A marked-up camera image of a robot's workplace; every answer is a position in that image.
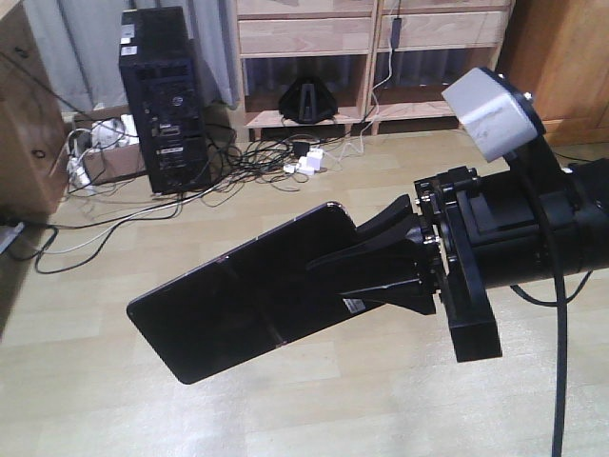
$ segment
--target white curtain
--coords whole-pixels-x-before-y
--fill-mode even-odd
[[[25,0],[53,89],[75,107],[126,103],[118,70],[122,11],[181,6],[194,40],[205,105],[237,103],[235,47],[226,0]]]

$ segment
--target wooden furniture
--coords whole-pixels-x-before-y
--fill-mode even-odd
[[[554,145],[609,141],[609,2],[522,1],[500,70],[535,97]]]
[[[21,1],[0,0],[0,51],[0,212],[51,214],[68,181],[64,124],[57,100],[7,59],[50,86]]]
[[[235,5],[244,122],[248,129],[254,129],[257,138],[262,128],[284,124],[277,102],[298,73],[309,71],[311,66],[316,70],[331,67],[339,58],[351,71],[339,82],[338,90],[331,88],[339,102],[339,114],[335,121],[322,124],[335,122],[350,129],[362,119],[373,59],[377,0],[236,0]],[[256,84],[253,73],[260,72],[261,67],[286,73],[285,80],[271,87]],[[285,121],[285,125],[297,124]]]
[[[282,119],[277,102],[311,68],[330,80],[339,103],[335,119],[322,124],[342,124],[348,131],[367,115],[376,134],[382,121],[450,116],[440,92],[472,67],[494,67],[512,3],[235,0],[244,124],[257,138],[262,128],[297,125]],[[394,75],[376,89],[380,104],[371,110],[372,90],[387,75],[388,39],[398,15]]]

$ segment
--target cardboard box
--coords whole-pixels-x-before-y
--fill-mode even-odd
[[[87,113],[95,121],[120,118],[121,114],[129,114],[128,106],[96,109]],[[74,116],[75,128],[91,129],[92,124],[82,114]],[[116,183],[147,174],[139,144],[89,152],[83,163],[93,185]]]

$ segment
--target black speaker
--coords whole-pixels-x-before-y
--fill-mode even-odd
[[[298,124],[317,124],[339,112],[338,104],[317,76],[298,78],[279,100],[279,112]]]

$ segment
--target wooden floor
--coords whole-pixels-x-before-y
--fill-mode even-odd
[[[500,359],[457,364],[441,307],[423,317],[384,306],[193,386],[173,378],[125,314],[134,297],[324,201],[361,223],[412,194],[414,179],[459,165],[487,174],[499,162],[485,164],[458,130],[367,138],[364,156],[300,191],[248,184],[218,208],[197,201],[178,219],[120,228],[82,268],[29,272],[0,345],[0,456],[549,455],[555,313],[506,288],[489,291]],[[52,221],[82,224],[147,202],[139,178],[110,199],[72,198]],[[99,229],[81,231],[53,248]],[[89,252],[48,256],[41,268]],[[597,272],[570,306],[565,456],[609,455],[608,278]],[[551,282],[526,288],[552,297]]]

